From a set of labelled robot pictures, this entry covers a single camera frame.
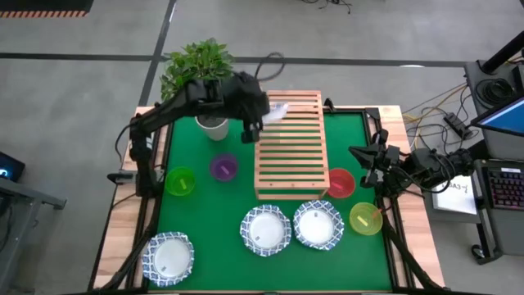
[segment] green cup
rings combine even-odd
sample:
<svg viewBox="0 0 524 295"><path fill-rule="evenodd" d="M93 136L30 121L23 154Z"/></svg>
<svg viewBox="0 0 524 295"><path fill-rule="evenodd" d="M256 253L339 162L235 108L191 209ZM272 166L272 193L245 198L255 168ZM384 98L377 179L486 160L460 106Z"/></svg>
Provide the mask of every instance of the green cup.
<svg viewBox="0 0 524 295"><path fill-rule="evenodd" d="M382 214L370 203L360 202L350 212L351 228L363 235L374 235L382 228Z"/></svg>
<svg viewBox="0 0 524 295"><path fill-rule="evenodd" d="M195 188L195 175L187 167L177 167L167 174L165 189L174 196L187 196Z"/></svg>

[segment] green plant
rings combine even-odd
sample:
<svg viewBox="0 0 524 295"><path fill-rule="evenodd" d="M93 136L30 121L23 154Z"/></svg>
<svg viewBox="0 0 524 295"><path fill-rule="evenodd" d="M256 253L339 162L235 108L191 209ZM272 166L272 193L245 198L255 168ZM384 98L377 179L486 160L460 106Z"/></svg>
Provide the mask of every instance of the green plant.
<svg viewBox="0 0 524 295"><path fill-rule="evenodd" d="M172 98L190 79L221 79L233 73L233 56L226 44L211 38L199 44L188 44L185 52L171 53L165 73L160 77L162 100Z"/></svg>

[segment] monitor screen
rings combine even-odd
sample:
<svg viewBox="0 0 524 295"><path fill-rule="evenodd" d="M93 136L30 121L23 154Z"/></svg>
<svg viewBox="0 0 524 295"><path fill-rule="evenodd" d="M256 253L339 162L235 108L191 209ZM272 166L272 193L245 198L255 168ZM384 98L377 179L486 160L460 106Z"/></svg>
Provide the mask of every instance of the monitor screen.
<svg viewBox="0 0 524 295"><path fill-rule="evenodd" d="M0 152L0 177L16 182L22 175L24 168L24 163Z"/></svg>
<svg viewBox="0 0 524 295"><path fill-rule="evenodd" d="M479 127L524 134L524 97L478 121Z"/></svg>

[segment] wooden crate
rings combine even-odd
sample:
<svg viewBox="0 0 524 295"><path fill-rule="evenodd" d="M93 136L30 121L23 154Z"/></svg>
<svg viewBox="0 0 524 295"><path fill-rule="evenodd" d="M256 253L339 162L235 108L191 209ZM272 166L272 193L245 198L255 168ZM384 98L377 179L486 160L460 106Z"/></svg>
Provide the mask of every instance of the wooden crate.
<svg viewBox="0 0 524 295"><path fill-rule="evenodd" d="M319 91L268 91L287 114L264 126L255 145L255 193L260 200L318 200L329 189L328 153Z"/></svg>

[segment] green tabletop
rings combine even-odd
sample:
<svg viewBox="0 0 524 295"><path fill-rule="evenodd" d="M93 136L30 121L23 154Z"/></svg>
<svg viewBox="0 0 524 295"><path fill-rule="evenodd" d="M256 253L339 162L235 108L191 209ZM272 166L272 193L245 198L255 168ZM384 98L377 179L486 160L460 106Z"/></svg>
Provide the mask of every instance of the green tabletop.
<svg viewBox="0 0 524 295"><path fill-rule="evenodd" d="M344 168L357 182L364 170L348 152L349 146L365 146L361 114L324 116L329 167ZM254 190L253 144L242 144L242 123L230 121L228 137L209 140L193 118L176 122L169 151L168 170L186 166L193 170L196 186L189 196L164 193L158 232L180 231L195 248L192 274L168 290L245 291L354 291L391 290L382 232L357 234L349 225L350 209L357 202L373 202L372 189L357 187L352 197L326 195L346 224L341 241L329 252L306 247L295 237L288 247L270 256L257 256L240 236L240 224L253 207L270 203L292 220L302 201L258 201ZM220 183L210 174L211 159L223 152L236 155L237 177ZM159 288L150 284L150 290Z"/></svg>

